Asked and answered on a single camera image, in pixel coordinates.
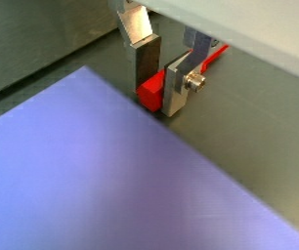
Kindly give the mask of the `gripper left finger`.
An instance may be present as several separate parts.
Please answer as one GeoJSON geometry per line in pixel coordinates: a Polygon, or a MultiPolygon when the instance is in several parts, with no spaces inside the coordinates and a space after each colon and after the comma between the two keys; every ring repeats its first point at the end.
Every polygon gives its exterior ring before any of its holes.
{"type": "Polygon", "coordinates": [[[135,90],[157,74],[161,37],[152,31],[148,8],[133,0],[108,0],[123,35],[135,90]]]}

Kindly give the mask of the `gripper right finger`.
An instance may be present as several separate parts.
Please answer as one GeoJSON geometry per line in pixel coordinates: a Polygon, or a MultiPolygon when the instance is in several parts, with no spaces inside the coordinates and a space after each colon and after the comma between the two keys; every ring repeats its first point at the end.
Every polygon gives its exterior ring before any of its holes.
{"type": "Polygon", "coordinates": [[[167,67],[161,112],[171,117],[185,105],[191,89],[204,86],[199,66],[208,57],[211,37],[187,26],[184,45],[191,49],[167,67]]]}

